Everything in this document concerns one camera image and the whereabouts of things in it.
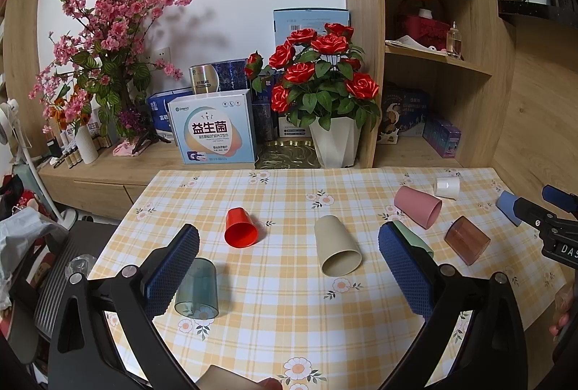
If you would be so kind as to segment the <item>person's hand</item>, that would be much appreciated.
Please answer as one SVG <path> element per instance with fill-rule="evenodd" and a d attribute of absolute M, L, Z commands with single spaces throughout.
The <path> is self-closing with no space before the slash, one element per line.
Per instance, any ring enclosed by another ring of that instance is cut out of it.
<path fill-rule="evenodd" d="M 558 342 L 560 332 L 567 325 L 570 309 L 574 302 L 574 282 L 568 282 L 556 292 L 555 313 L 553 323 L 549 326 L 549 333 L 553 335 L 553 342 Z"/>

